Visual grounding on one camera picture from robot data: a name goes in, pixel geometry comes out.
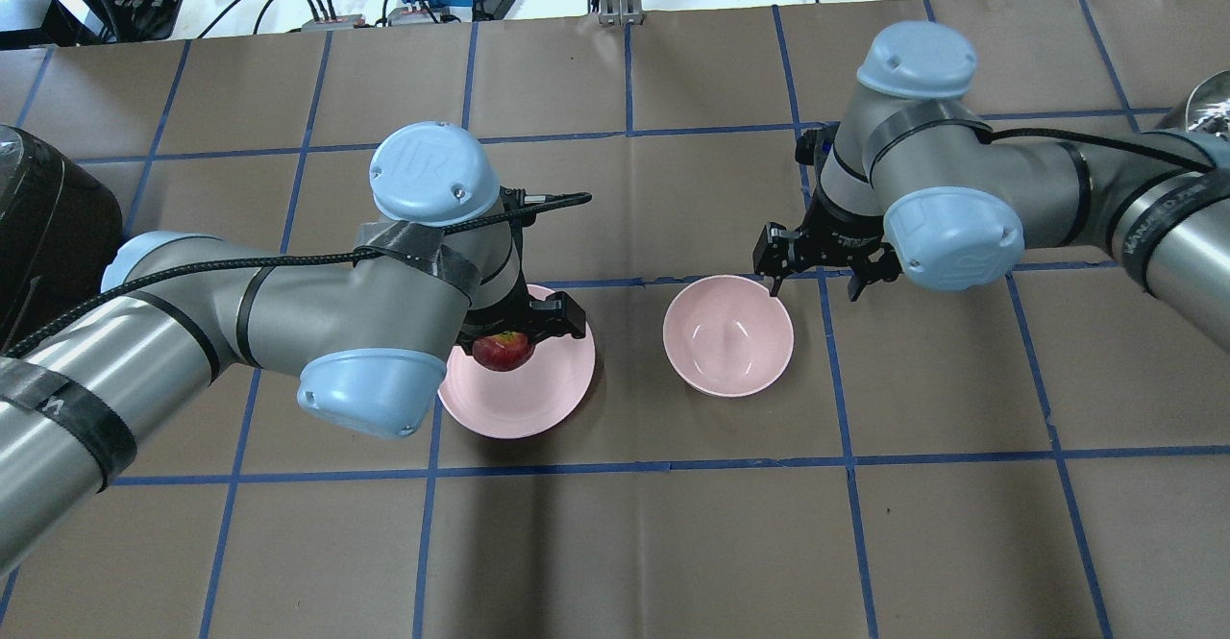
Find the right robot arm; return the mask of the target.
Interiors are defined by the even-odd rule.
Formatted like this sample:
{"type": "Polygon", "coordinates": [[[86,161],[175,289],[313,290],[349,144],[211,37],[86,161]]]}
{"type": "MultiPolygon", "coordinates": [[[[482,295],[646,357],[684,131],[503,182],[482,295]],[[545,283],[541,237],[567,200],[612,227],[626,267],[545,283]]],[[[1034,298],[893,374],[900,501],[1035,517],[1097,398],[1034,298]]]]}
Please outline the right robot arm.
{"type": "Polygon", "coordinates": [[[899,276],[956,292],[1027,249],[1089,246],[1228,347],[1228,117],[1121,138],[998,131],[963,104],[975,69],[948,26],[879,29],[843,122],[797,139],[818,172],[802,222],[766,224],[752,270],[781,284],[847,268],[850,299],[899,276]]]}

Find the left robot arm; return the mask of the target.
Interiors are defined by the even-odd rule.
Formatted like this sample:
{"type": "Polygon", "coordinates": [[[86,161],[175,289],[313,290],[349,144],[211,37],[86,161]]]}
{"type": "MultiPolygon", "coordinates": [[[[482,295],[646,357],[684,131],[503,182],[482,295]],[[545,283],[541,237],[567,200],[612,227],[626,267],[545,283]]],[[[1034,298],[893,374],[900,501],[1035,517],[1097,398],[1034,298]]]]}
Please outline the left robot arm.
{"type": "Polygon", "coordinates": [[[229,367],[298,380],[308,414],[355,433],[419,430],[451,351],[522,332],[583,338],[563,292],[534,299],[522,230],[590,193],[501,184],[482,144],[408,124],[368,167],[381,218],[341,254],[292,257],[209,233],[133,237],[97,296],[2,354],[2,573],[229,367]]]}

